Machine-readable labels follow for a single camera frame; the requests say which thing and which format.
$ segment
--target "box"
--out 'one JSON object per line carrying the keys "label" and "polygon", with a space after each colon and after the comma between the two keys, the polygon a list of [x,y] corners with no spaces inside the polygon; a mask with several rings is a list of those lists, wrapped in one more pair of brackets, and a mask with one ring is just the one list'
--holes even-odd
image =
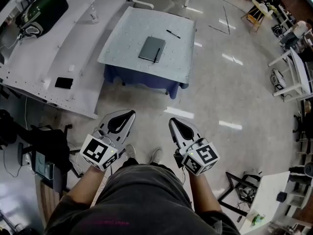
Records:
{"label": "box", "polygon": [[105,171],[118,159],[118,150],[88,134],[79,154],[92,166]]}
{"label": "box", "polygon": [[213,143],[205,144],[190,150],[184,156],[182,164],[194,175],[198,176],[211,169],[220,159]]}

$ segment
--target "blue table skirt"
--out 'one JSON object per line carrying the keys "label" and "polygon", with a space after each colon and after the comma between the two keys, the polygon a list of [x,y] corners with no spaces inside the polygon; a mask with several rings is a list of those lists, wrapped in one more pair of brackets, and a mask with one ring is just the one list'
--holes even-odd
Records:
{"label": "blue table skirt", "polygon": [[189,85],[136,70],[106,65],[104,79],[113,83],[116,77],[120,77],[125,84],[144,84],[149,88],[166,89],[171,99],[176,98],[179,86],[182,89],[186,89]]}

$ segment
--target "bottle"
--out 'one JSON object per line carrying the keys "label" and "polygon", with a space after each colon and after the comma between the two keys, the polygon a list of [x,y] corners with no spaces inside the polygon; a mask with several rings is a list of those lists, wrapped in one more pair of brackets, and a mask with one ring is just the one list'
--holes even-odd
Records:
{"label": "bottle", "polygon": [[91,22],[92,22],[93,24],[99,23],[97,11],[96,11],[95,8],[93,7],[93,4],[91,4],[90,17],[91,17]]}

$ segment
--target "white cloth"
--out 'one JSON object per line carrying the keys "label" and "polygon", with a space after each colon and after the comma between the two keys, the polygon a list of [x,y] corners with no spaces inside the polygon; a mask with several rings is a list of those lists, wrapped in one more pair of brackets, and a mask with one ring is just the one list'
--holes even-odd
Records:
{"label": "white cloth", "polygon": [[299,21],[297,23],[297,27],[294,29],[294,34],[297,38],[301,38],[301,36],[309,30],[307,27],[307,23],[304,21]]}

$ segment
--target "forearm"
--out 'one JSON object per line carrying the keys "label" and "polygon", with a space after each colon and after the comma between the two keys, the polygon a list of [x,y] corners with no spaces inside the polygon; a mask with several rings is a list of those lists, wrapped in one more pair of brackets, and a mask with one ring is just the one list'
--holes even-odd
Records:
{"label": "forearm", "polygon": [[222,210],[204,174],[196,177],[192,173],[189,173],[189,179],[195,212],[197,214]]}
{"label": "forearm", "polygon": [[67,194],[77,203],[91,205],[97,190],[103,180],[104,173],[97,168],[90,166],[85,175],[78,181],[72,190]]}

